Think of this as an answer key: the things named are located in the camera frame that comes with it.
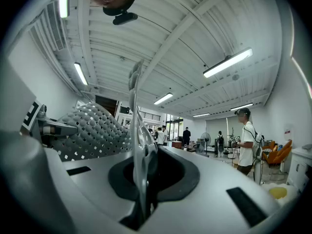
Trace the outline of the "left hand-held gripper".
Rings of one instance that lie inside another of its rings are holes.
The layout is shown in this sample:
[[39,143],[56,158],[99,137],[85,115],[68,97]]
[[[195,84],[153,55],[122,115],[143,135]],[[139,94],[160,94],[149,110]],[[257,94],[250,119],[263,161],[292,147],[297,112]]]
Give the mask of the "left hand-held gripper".
[[46,111],[46,105],[35,100],[22,123],[21,135],[31,136],[38,140],[44,147],[47,147],[49,145],[48,135],[65,137],[78,132],[76,126],[47,121]]

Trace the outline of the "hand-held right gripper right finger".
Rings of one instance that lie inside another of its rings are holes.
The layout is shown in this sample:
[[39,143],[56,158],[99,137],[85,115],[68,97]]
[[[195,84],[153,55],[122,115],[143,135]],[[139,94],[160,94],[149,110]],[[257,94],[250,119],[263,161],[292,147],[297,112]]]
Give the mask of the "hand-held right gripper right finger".
[[160,203],[146,221],[146,234],[245,234],[251,230],[227,190],[240,188],[265,216],[280,208],[275,199],[230,164],[166,147],[199,169],[200,180],[183,200]]

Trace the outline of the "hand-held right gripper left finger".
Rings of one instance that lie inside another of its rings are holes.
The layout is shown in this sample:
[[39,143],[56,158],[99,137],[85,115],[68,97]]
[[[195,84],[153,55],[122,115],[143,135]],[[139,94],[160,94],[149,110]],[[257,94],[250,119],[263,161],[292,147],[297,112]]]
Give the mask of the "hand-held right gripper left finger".
[[120,224],[134,202],[120,198],[110,186],[108,172],[130,153],[62,162],[53,149],[45,149],[56,190],[68,211],[75,234],[136,234]]

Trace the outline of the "grey perforated plastic basket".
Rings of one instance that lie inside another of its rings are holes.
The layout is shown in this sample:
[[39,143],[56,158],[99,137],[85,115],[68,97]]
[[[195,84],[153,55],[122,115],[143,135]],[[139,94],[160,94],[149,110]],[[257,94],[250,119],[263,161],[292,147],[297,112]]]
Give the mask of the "grey perforated plastic basket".
[[121,218],[123,224],[140,226],[151,215],[156,199],[154,177],[157,175],[158,147],[146,128],[137,107],[138,84],[144,61],[137,62],[129,73],[130,126],[122,126],[101,105],[88,103],[68,113],[60,121],[75,126],[75,134],[51,141],[62,161],[99,159],[107,171],[114,193],[134,204]]

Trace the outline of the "black standing fan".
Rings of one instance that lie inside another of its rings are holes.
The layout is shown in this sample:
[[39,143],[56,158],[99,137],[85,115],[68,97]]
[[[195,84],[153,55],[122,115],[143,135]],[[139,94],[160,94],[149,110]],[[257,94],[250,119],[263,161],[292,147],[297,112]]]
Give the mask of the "black standing fan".
[[200,137],[200,146],[199,146],[200,151],[205,152],[205,154],[207,154],[210,143],[211,143],[210,135],[208,133],[203,133]]

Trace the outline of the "yellow round object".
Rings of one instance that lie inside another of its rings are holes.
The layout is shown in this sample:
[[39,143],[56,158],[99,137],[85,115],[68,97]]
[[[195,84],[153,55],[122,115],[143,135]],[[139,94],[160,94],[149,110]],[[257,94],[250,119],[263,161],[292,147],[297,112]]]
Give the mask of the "yellow round object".
[[285,198],[287,196],[287,189],[284,187],[272,187],[269,189],[270,195],[275,199]]

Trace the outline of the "orange chair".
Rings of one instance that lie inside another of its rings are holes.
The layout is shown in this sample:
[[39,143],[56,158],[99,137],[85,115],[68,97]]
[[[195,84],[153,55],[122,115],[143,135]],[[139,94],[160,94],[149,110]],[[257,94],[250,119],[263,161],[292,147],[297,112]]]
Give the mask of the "orange chair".
[[275,141],[271,141],[262,148],[262,159],[269,166],[281,164],[292,150],[292,140],[285,145],[278,145]]

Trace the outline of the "white cabinet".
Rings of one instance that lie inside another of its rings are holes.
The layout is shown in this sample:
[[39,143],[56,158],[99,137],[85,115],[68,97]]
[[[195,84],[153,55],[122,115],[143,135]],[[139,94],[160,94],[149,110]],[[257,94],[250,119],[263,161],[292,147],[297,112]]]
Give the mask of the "white cabinet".
[[291,151],[291,165],[287,185],[302,193],[312,177],[312,146],[303,146]]

